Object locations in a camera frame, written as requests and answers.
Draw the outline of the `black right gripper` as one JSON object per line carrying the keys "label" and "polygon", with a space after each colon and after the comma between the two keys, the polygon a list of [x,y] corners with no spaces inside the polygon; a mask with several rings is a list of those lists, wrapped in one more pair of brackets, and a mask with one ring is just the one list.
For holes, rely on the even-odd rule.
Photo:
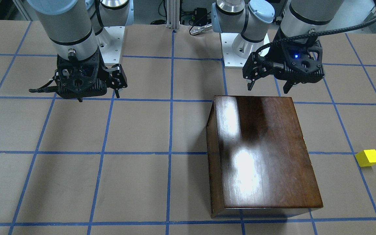
{"label": "black right gripper", "polygon": [[[112,68],[105,66],[100,68],[98,78],[106,83],[108,88],[114,89],[115,97],[120,98],[119,91],[128,87],[127,77],[121,64],[115,64]],[[82,97],[76,98],[79,102],[83,102]]]}

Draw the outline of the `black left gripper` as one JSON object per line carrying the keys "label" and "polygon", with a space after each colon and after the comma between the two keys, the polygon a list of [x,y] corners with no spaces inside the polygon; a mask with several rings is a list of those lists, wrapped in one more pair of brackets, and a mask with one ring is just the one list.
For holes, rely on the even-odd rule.
{"label": "black left gripper", "polygon": [[[247,79],[247,89],[251,91],[257,79],[274,75],[284,68],[284,63],[273,62],[259,55],[258,52],[252,52],[242,68],[242,76],[244,79]],[[287,94],[293,86],[294,82],[286,82],[283,86],[284,94]]]}

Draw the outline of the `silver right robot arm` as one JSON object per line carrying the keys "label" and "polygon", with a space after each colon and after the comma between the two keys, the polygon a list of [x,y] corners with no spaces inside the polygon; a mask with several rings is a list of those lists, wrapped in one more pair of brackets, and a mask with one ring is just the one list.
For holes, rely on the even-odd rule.
{"label": "silver right robot arm", "polygon": [[48,83],[31,93],[56,93],[63,99],[103,96],[113,89],[116,98],[127,88],[122,65],[108,68],[101,48],[113,45],[110,26],[134,22],[132,0],[29,0],[57,52],[56,70]]}

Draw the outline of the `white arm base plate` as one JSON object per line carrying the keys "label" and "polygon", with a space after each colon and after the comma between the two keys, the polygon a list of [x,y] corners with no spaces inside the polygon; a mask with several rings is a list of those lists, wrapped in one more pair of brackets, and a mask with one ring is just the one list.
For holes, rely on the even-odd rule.
{"label": "white arm base plate", "polygon": [[258,43],[246,41],[239,33],[221,33],[220,36],[224,66],[229,69],[243,68],[252,52],[270,42],[268,34]]}
{"label": "white arm base plate", "polygon": [[123,49],[124,26],[104,27],[97,35],[103,61],[106,65],[121,63]]}

